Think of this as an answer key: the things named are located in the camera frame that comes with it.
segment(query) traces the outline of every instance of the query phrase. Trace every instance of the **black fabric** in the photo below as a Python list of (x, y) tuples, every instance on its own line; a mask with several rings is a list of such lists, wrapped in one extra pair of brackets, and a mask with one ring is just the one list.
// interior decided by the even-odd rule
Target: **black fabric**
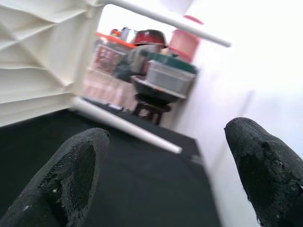
[(108, 132), (99, 128), (65, 141), (13, 202), (0, 227), (80, 227), (107, 145)]
[(92, 127), (110, 133), (107, 157), (83, 227), (219, 227), (211, 187), (193, 139), (102, 108), (183, 148), (164, 151), (67, 110), (0, 128), (0, 216), (68, 137)]
[(303, 226), (303, 160), (251, 119), (233, 119), (225, 134), (261, 225)]

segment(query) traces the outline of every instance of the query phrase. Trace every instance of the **white wall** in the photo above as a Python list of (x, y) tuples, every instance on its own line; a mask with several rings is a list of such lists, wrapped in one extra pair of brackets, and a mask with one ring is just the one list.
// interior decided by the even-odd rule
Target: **white wall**
[(224, 127), (234, 117), (257, 121), (303, 157), (303, 33), (299, 1), (196, 0), (187, 14), (231, 39), (226, 49), (203, 41), (190, 98), (170, 128), (197, 138), (226, 227), (257, 227)]

